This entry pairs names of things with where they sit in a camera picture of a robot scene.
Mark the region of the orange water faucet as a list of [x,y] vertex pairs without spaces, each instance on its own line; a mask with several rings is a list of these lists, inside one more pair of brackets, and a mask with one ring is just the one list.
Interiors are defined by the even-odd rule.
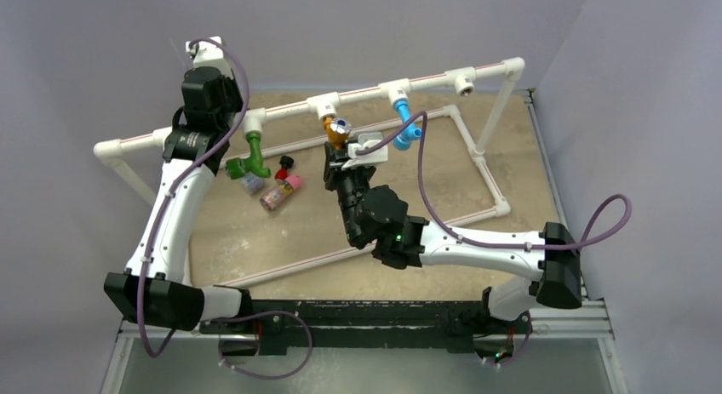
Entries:
[[336,149],[342,149],[347,143],[349,134],[352,132],[352,125],[341,118],[326,116],[322,119],[328,142]]

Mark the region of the white PVC pipe frame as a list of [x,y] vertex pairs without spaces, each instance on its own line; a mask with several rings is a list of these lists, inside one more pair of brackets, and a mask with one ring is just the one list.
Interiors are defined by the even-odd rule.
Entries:
[[[524,68],[524,59],[515,57],[485,66],[469,66],[426,77],[397,79],[380,83],[374,87],[354,89],[342,93],[320,94],[295,103],[274,106],[268,109],[257,108],[249,111],[243,132],[246,134],[250,132],[261,133],[262,127],[266,123],[305,114],[314,114],[322,122],[322,119],[326,116],[335,116],[337,108],[346,104],[377,99],[389,100],[391,104],[394,104],[397,100],[408,99],[408,95],[412,92],[427,89],[452,87],[459,95],[467,96],[473,92],[473,82],[475,80],[504,76],[505,80],[500,92],[477,140],[472,138],[457,106],[447,105],[428,113],[431,119],[448,117],[454,122],[466,145],[471,161],[484,179],[484,183],[494,200],[494,204],[490,208],[452,220],[453,223],[458,225],[477,223],[482,220],[503,217],[511,212],[511,206],[507,198],[489,170],[484,158],[484,151]],[[155,191],[138,176],[123,158],[132,151],[161,146],[169,132],[169,128],[160,128],[149,134],[128,139],[101,141],[95,144],[93,152],[103,164],[115,171],[144,200],[152,203],[156,196]]]

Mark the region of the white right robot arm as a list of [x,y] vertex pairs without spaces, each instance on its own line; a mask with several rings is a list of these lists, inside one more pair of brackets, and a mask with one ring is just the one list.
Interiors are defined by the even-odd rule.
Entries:
[[389,186],[371,186],[375,168],[348,168],[347,149],[324,144],[324,186],[336,194],[347,242],[383,265],[403,270],[467,266],[502,271],[512,279],[484,291],[480,325],[497,332],[531,308],[582,306],[580,254],[567,228],[547,222],[542,231],[498,232],[444,228],[408,213]]

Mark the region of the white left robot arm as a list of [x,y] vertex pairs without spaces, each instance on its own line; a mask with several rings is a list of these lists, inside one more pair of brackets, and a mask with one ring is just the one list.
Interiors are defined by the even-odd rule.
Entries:
[[146,229],[124,270],[108,273],[104,291],[123,319],[140,326],[190,331],[221,319],[234,334],[251,328],[246,293],[185,283],[196,218],[229,148],[227,135],[243,108],[235,76],[212,66],[187,71],[183,105],[163,143],[162,178]]

